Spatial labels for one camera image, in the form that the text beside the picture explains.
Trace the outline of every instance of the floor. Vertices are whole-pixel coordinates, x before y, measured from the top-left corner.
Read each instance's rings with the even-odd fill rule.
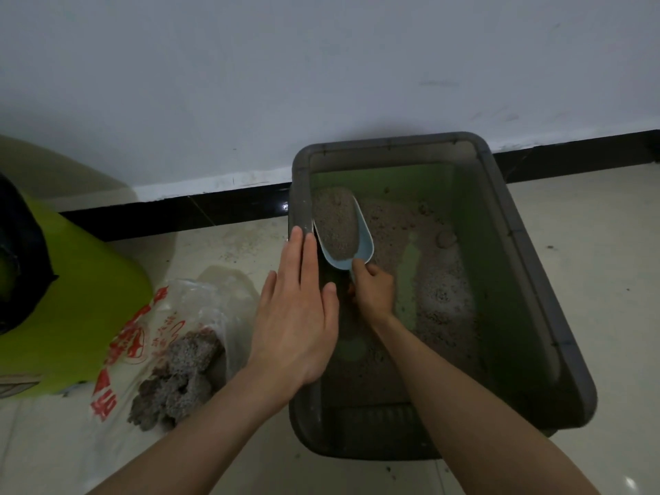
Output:
[[[555,441],[603,494],[660,492],[660,165],[510,184],[542,264],[598,388],[586,427]],[[259,290],[277,264],[286,218],[116,241],[158,284],[236,268]],[[80,491],[90,386],[67,397],[0,402],[0,494]],[[318,457],[284,410],[219,482],[223,494],[462,493],[443,461]]]

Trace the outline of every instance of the green bucket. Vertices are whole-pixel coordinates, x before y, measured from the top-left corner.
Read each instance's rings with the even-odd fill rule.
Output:
[[[144,271],[0,175],[0,398],[94,380]]]

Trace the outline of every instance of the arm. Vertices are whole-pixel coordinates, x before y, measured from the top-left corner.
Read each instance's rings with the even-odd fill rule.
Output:
[[[338,326],[334,284],[319,291],[314,235],[295,227],[263,286],[247,366],[91,494],[209,493],[261,424],[323,374]]]
[[[353,261],[356,301],[392,357],[433,444],[467,494],[597,494],[553,442],[392,314],[394,279]]]

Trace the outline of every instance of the gray plastic litter box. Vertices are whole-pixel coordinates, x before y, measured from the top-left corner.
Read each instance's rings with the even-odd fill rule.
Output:
[[[289,231],[297,225],[311,232],[312,189],[336,185],[358,198],[449,208],[474,296],[486,385],[546,434],[590,421],[593,380],[482,138],[456,132],[308,146],[293,163]],[[319,264],[321,283],[337,282],[346,311],[348,273],[322,255]],[[289,405],[293,429],[310,450],[366,460],[440,457],[409,402],[328,406],[324,385],[322,377]]]

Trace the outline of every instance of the clear plastic bag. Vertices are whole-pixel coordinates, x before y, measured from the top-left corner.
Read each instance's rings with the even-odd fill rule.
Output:
[[[85,492],[158,441],[159,424],[143,432],[128,423],[140,383],[164,363],[169,345],[191,331],[213,330],[225,349],[229,380],[250,355],[257,292],[244,274],[213,268],[213,284],[173,280],[140,309],[108,348],[90,403]]]

